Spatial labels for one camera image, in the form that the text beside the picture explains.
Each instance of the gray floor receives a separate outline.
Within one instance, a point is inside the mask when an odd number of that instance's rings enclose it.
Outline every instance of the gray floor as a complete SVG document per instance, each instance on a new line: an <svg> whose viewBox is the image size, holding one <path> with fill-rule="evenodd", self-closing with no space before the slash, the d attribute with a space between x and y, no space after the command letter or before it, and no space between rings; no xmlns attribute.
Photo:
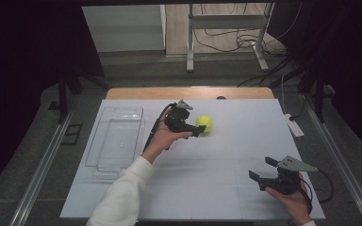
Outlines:
<svg viewBox="0 0 362 226"><path fill-rule="evenodd" d="M235 87L245 79L263 73L258 69L253 54L197 56L195 72L186 73L183 57L165 57L162 53L143 52L129 54L103 54L102 63L106 77L101 78L112 87L183 87L183 86L231 86ZM270 58L274 67L279 58ZM279 78L289 67L278 73ZM296 90L300 77L284 84L284 105L287 113L296 115L304 102ZM44 180L41 191L29 214L25 225L85 225L86 220L59 218L72 184L77 166L84 152L91 132L93 120L106 91L80 78L83 93L78 95L71 124L82 124L80 137L75 145L60 145L52 166ZM256 85L258 80L245 83L244 86ZM276 98L282 103L281 87L273 89ZM0 225L8 225L12 215L23 197L25 189L35 168L45 152L58 125L58 112L47 110L51 102L58 100L56 86L47 89L41 96L41 108L28 130L16 154L0 177ZM343 151L355 176L362 185L362 142L349 126L340 118L330 103L324 101L324 118L335 141ZM318 225L362 225L362 217L355 201L344 185L340 174L329 157L318 131L306 111L296 120L305 136L296 138L296 145L302 159L307 163L325 170L332 178L335 197L322 208L327 220L320 220ZM66 136L63 142L74 141L74 136ZM310 175L314 189L320 199L327 196L329 187L319 175ZM175 225L164 222L142 222L140 225ZM217 223L216 225L248 225L241 222ZM286 222L255 222L255 225L288 225Z"/></svg>

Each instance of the human arm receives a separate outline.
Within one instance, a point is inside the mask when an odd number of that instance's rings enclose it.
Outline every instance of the human arm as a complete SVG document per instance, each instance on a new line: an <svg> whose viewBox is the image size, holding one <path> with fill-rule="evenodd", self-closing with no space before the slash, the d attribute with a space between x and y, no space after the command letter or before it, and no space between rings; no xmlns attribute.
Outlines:
<svg viewBox="0 0 362 226"><path fill-rule="evenodd" d="M306 187L304 186L303 181L301 181L301 188L304 192L306 192ZM316 225L314 221L310 218L307 211L307 203L305 202L304 196L299 191L295 191L290 195L283 195L268 186L265 189L271 196L273 196L284 205L295 225Z"/></svg>
<svg viewBox="0 0 362 226"><path fill-rule="evenodd" d="M156 158L179 138L188 138L192 132L173 133L164 124L170 109L163 114L149 146L107 190L105 197L93 211L88 226L134 225L140 213L146 183L154 172Z"/></svg>

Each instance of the wall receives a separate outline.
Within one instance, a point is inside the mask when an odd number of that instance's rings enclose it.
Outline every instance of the wall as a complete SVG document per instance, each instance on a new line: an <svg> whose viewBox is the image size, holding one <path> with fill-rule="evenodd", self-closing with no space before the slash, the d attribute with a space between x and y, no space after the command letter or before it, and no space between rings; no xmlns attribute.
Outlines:
<svg viewBox="0 0 362 226"><path fill-rule="evenodd" d="M164 50L160 6L83 7L98 52Z"/></svg>

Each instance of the metal stand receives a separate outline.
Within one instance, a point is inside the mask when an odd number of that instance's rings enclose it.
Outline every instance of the metal stand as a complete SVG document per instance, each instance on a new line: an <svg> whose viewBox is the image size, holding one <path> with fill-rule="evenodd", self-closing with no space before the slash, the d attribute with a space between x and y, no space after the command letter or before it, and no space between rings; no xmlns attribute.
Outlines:
<svg viewBox="0 0 362 226"><path fill-rule="evenodd" d="M253 50L261 71L267 72L269 66L261 53L261 42L269 23L272 5L273 3L267 5L264 15L193 15L192 4L189 4L187 72L193 72L193 29L260 29Z"/></svg>
<svg viewBox="0 0 362 226"><path fill-rule="evenodd" d="M92 83L101 87L104 90L110 89L110 86L108 84L76 68L59 72L58 73L58 96L59 96L59 109L60 109L60 118L58 120L59 124L63 123L68 113L66 88L68 87L72 94L81 94L82 92L82 85L79 82L77 76L82 76L88 79L89 81L91 81Z"/></svg>

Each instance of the human hand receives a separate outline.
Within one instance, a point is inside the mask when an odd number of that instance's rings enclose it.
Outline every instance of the human hand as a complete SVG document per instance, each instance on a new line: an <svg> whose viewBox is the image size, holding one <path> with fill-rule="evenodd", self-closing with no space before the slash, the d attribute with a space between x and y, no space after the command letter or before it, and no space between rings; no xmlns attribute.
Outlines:
<svg viewBox="0 0 362 226"><path fill-rule="evenodd" d="M163 150L170 148L173 142L179 138L188 138L192 136L192 132L175 133L167 127L164 120L170 110L171 108L168 108L161 116L160 123L152 137L151 143L141 155L151 164L154 163L155 159L163 152Z"/></svg>
<svg viewBox="0 0 362 226"><path fill-rule="evenodd" d="M301 188L304 192L307 192L304 182L302 180ZM290 195L283 195L268 186L265 189L271 196L273 196L284 205L295 225L304 225L307 222L311 221L311 218L307 212L307 203L305 202L304 196L299 191L295 191Z"/></svg>

